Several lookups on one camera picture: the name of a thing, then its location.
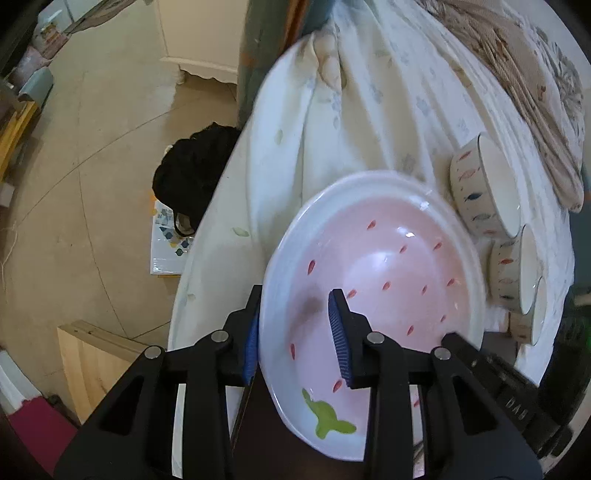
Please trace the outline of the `pink strawberry plate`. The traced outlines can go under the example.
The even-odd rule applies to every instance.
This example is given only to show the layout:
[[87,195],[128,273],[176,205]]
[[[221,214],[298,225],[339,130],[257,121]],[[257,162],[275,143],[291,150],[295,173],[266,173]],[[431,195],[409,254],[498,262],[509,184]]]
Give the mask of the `pink strawberry plate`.
[[280,418],[324,455],[359,461],[370,393],[339,371],[329,294],[401,346],[456,332],[480,346],[486,289],[474,243],[426,184],[393,171],[340,179],[304,205],[266,268],[259,363]]

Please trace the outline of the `small fish pattern bowl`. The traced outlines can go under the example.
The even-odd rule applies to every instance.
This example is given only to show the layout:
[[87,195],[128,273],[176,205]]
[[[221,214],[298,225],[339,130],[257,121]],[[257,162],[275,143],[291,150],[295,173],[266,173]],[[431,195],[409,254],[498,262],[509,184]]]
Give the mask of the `small fish pattern bowl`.
[[541,336],[547,312],[547,285],[544,276],[536,284],[535,296],[526,314],[511,313],[510,333],[521,344],[535,346]]

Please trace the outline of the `white floral bed sheet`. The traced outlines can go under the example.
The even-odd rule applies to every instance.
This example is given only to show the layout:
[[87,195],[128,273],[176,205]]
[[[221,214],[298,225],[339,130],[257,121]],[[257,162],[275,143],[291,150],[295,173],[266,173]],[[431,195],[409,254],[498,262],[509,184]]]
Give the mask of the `white floral bed sheet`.
[[191,245],[169,349],[197,342],[242,308],[301,205],[322,189],[356,172],[397,170],[448,195],[453,154],[481,132],[511,162],[547,281],[541,337],[516,361],[539,381],[573,282],[569,216],[510,97],[413,1],[339,1],[328,24],[266,75]]

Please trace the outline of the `patterned white box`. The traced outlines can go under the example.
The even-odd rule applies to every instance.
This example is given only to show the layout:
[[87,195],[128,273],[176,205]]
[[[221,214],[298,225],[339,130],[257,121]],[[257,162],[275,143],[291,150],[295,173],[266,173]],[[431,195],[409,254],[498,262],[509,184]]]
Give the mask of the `patterned white box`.
[[174,228],[173,211],[154,201],[150,241],[150,274],[180,276],[183,273],[192,236],[182,237]]

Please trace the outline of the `beige patterned quilt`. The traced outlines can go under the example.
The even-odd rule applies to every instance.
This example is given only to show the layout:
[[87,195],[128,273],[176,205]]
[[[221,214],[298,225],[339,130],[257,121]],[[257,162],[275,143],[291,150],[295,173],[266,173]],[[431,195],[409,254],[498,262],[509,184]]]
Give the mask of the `beige patterned quilt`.
[[585,200],[585,111],[578,70],[539,27],[504,1],[421,1],[485,64],[529,126],[559,203]]

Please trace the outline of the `white bedside cabinet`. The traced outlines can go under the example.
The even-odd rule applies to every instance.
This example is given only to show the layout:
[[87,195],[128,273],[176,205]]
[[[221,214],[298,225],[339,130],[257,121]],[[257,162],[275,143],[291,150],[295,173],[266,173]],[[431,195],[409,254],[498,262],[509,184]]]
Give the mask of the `white bedside cabinet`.
[[248,4],[246,0],[156,1],[162,61],[183,74],[235,84]]

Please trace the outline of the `black bag on floor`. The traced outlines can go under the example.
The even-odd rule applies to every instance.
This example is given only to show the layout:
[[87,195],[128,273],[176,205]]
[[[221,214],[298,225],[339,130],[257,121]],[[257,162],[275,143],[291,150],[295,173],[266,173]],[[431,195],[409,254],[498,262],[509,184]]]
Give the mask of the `black bag on floor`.
[[238,128],[213,122],[177,140],[164,154],[153,175],[152,191],[172,210],[180,236],[197,231],[240,133]]

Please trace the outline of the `large fish pattern bowl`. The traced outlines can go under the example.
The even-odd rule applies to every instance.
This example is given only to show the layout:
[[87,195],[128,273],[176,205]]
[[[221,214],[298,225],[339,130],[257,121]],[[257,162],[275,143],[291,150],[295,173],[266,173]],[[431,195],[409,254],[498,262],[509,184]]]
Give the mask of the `large fish pattern bowl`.
[[456,207],[475,236],[515,238],[521,230],[521,202],[514,171],[497,144],[484,133],[452,158],[450,184]]

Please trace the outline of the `light wooden board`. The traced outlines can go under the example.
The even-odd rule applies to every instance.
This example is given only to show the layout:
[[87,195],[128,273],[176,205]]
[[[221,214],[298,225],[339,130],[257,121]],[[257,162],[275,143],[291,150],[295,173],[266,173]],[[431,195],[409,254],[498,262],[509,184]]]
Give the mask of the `light wooden board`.
[[146,346],[78,320],[57,328],[74,412],[84,423]]

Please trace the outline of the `medium fish pattern bowl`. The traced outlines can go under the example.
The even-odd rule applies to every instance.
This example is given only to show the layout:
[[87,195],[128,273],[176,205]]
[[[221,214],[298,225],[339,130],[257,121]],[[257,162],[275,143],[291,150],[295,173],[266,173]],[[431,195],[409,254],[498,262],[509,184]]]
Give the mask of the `medium fish pattern bowl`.
[[495,304],[526,314],[533,304],[539,277],[536,239],[529,224],[513,239],[495,241],[489,260],[489,288]]

